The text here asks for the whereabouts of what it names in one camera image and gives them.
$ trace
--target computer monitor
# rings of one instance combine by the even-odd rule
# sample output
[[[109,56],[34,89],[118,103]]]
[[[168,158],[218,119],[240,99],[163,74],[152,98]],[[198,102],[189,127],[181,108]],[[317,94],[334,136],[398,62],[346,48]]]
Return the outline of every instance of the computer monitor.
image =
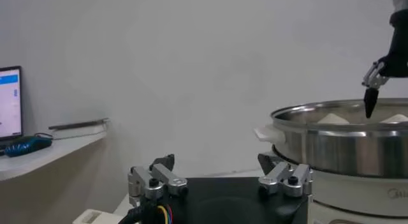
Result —
[[[0,141],[22,135],[21,67],[0,68]]]

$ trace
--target wall shelf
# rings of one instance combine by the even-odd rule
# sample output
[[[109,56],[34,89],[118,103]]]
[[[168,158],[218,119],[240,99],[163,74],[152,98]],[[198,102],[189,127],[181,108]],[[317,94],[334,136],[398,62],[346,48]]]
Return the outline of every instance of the wall shelf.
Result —
[[[91,135],[53,141],[48,148],[18,157],[0,156],[0,181],[27,174],[106,137],[104,125],[85,127]]]

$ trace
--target white food item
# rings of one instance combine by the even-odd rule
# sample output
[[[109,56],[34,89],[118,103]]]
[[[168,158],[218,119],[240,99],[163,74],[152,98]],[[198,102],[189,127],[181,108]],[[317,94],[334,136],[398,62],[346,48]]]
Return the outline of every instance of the white food item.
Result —
[[[350,124],[350,122],[347,121],[346,119],[341,118],[340,116],[333,114],[333,113],[327,114],[327,116],[325,116],[323,119],[321,119],[317,123],[318,124]]]
[[[408,121],[408,117],[402,115],[402,114],[397,114],[395,116],[391,116],[388,119],[385,119],[381,121],[382,123],[398,123],[398,122],[404,122]]]

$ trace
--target black platform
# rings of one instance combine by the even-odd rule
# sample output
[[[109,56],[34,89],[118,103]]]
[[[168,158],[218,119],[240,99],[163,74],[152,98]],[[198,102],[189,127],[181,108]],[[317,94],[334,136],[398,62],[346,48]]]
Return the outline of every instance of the black platform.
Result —
[[[184,200],[164,196],[164,203],[173,209],[174,224],[307,223],[306,197],[289,198],[279,192],[262,199],[257,177],[187,180],[189,194]]]

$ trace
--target robotic arm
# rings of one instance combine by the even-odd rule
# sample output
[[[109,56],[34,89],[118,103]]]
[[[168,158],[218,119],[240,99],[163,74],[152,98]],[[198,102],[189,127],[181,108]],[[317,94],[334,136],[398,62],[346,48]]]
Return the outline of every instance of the robotic arm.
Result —
[[[363,78],[367,89],[364,95],[365,114],[370,118],[379,94],[379,88],[389,78],[408,77],[408,0],[393,0],[395,11],[390,18],[394,27],[390,51],[376,61]]]

